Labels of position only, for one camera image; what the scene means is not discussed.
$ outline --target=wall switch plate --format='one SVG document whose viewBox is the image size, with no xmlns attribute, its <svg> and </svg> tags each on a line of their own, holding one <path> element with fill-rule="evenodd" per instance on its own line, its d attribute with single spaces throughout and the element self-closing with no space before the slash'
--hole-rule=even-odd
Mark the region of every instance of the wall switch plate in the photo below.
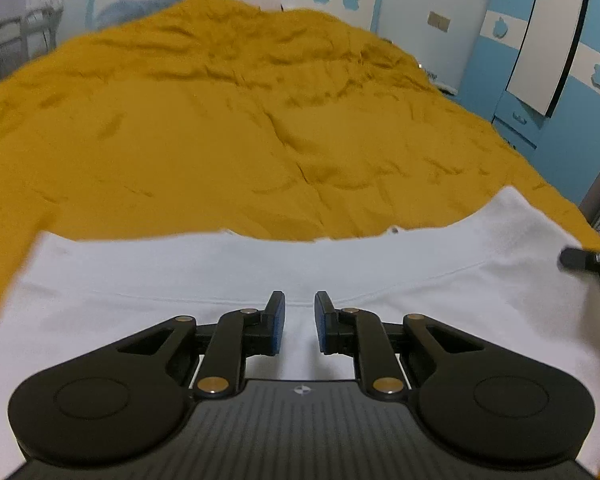
<svg viewBox="0 0 600 480">
<path fill-rule="evenodd" d="M 427 19 L 427 23 L 431 25 L 431 27 L 435 27 L 442 32 L 446 32 L 449 30 L 449 23 L 451 20 L 446 18 L 445 16 L 441 16 L 440 14 L 433 12 L 433 10 L 429 13 L 429 18 Z"/>
</svg>

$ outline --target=white cloth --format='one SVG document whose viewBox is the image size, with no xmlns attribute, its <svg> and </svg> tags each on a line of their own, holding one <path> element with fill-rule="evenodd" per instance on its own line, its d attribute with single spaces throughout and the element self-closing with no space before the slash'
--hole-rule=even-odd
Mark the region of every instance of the white cloth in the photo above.
<svg viewBox="0 0 600 480">
<path fill-rule="evenodd" d="M 442 229 L 312 243 L 230 233 L 72 242 L 45 234 L 0 316 L 0 479 L 22 461 L 6 416 L 34 372 L 179 314 L 216 322 L 286 294 L 282 352 L 248 359 L 247 377 L 353 377 L 346 356 L 318 350 L 314 294 L 401 322 L 420 312 L 578 378 L 596 419 L 578 456 L 600 470 L 600 282 L 560 270 L 577 241 L 513 188 Z"/>
</svg>

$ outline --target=white wall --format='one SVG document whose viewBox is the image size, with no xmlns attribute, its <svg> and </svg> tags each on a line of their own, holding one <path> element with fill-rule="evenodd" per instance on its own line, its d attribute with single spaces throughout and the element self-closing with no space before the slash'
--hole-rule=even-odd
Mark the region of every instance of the white wall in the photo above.
<svg viewBox="0 0 600 480">
<path fill-rule="evenodd" d="M 378 34 L 413 54 L 437 81 L 458 88 L 480 32 L 488 0 L 382 0 Z M 429 11 L 451 19 L 444 33 L 427 25 Z"/>
</svg>

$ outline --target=yellow bedspread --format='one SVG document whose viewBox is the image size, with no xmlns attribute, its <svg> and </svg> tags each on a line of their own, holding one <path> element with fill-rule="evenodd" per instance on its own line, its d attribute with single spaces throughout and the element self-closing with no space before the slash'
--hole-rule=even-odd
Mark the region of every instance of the yellow bedspread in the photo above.
<svg viewBox="0 0 600 480">
<path fill-rule="evenodd" d="M 361 237 L 448 225 L 507 184 L 600 248 L 396 46 L 319 12 L 187 0 L 0 85 L 0 296 L 41 229 Z"/>
</svg>

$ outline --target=brass screw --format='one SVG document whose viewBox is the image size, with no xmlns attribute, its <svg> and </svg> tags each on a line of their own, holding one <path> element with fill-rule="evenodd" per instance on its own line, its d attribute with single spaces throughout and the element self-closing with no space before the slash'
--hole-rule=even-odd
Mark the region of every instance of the brass screw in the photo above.
<svg viewBox="0 0 600 480">
<path fill-rule="evenodd" d="M 384 394 L 396 394 L 404 388 L 404 383 L 395 377 L 381 377 L 374 381 L 374 389 Z"/>
<path fill-rule="evenodd" d="M 229 387 L 229 381 L 224 377 L 205 377 L 198 381 L 198 388 L 208 394 L 219 394 Z"/>
</svg>

